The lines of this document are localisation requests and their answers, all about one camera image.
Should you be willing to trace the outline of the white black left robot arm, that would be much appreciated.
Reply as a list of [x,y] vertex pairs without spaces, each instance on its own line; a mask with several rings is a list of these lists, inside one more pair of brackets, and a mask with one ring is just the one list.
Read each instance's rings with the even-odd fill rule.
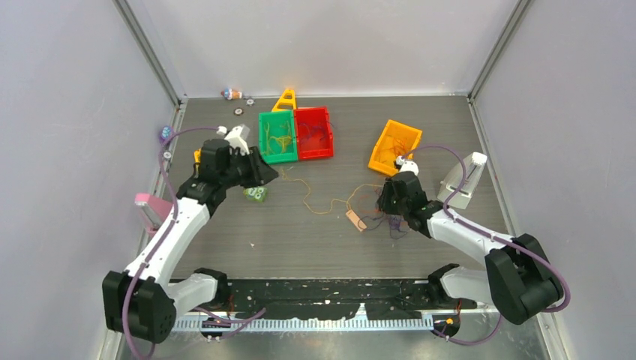
[[198,268],[186,279],[171,283],[173,272],[229,189],[255,188],[277,177],[258,146],[236,145],[228,139],[205,141],[192,175],[173,191],[168,218],[146,248],[124,271],[109,271],[103,279],[106,327],[159,344],[179,317],[200,305],[213,311],[224,309],[231,290],[226,274]]

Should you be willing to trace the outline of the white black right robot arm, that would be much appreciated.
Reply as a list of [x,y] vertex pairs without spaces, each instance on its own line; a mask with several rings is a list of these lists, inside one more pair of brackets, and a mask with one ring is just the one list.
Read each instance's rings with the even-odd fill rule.
[[397,215],[423,236],[462,251],[483,266],[473,271],[450,264],[431,275],[428,298],[438,308],[456,299],[493,305],[510,323],[520,325],[541,312],[561,311],[571,293],[550,264],[539,241],[480,226],[437,200],[429,200],[412,171],[388,177],[376,202],[387,215]]

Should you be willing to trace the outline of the yellow triangular toy block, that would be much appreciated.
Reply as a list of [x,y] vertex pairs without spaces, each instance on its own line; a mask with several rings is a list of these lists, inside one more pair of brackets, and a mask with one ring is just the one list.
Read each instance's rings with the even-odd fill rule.
[[201,148],[198,148],[197,150],[195,150],[193,152],[193,159],[194,159],[194,164],[193,164],[193,168],[194,168],[194,173],[198,174],[199,173],[199,169],[200,169],[200,161],[201,161]]

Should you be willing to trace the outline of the green monster toy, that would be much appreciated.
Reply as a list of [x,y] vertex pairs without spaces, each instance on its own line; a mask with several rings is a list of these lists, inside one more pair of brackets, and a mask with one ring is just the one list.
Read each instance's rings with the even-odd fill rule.
[[267,197],[268,188],[263,186],[249,187],[243,190],[243,194],[248,200],[262,203]]

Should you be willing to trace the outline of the small wooden block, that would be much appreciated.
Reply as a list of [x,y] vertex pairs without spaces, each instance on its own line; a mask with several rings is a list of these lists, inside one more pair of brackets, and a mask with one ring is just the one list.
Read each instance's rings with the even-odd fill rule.
[[363,232],[368,228],[364,221],[352,209],[347,210],[345,216],[359,232]]

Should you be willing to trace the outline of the orange plastic bin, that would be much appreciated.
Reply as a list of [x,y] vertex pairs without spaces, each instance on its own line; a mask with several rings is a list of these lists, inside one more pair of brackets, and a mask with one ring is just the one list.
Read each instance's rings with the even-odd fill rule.
[[396,157],[405,155],[417,148],[423,131],[389,119],[370,155],[367,167],[384,176],[393,176],[398,170],[394,162]]

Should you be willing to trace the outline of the purple egg toy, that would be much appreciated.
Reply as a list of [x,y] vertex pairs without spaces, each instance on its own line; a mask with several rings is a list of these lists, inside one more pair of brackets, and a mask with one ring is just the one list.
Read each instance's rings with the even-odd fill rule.
[[173,127],[169,125],[163,126],[158,133],[160,143],[167,141],[173,135],[173,132]]

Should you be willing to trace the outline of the green plastic bin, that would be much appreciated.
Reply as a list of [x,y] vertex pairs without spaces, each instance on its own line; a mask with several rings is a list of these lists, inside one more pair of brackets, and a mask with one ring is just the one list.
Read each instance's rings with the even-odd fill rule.
[[258,126],[260,154],[267,164],[299,160],[293,111],[261,112]]

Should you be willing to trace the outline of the small clown figurine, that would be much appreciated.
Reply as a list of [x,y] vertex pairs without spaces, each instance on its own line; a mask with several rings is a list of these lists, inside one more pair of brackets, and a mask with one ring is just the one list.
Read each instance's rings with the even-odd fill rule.
[[234,101],[238,99],[242,99],[244,97],[243,92],[236,90],[234,88],[225,88],[220,92],[222,98],[228,101]]

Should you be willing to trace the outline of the pink toy toaster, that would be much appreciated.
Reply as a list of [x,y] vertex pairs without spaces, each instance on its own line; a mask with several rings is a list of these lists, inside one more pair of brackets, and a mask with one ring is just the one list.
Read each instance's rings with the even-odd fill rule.
[[169,217],[173,204],[150,193],[137,193],[134,204],[138,209],[145,231],[152,237]]

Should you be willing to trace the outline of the white toy toaster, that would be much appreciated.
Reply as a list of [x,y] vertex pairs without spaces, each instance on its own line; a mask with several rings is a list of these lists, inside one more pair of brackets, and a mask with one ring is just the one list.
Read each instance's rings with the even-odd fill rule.
[[460,187],[460,190],[448,201],[448,205],[457,209],[466,209],[473,198],[487,161],[488,156],[481,152],[475,151],[467,155],[440,182],[437,199],[445,202]]

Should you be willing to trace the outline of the red plastic bin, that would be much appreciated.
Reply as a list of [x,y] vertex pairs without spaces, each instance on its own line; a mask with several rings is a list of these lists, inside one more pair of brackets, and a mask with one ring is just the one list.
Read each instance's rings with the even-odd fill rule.
[[300,161],[332,158],[335,154],[334,135],[326,106],[293,111],[296,145]]

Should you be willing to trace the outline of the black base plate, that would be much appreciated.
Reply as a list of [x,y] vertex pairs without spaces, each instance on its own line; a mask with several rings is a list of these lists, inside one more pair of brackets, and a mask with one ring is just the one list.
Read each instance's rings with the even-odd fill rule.
[[412,278],[233,279],[207,311],[240,319],[261,309],[267,320],[342,320],[364,310],[370,320],[411,320],[422,311],[472,310],[473,300],[442,296],[427,280]]

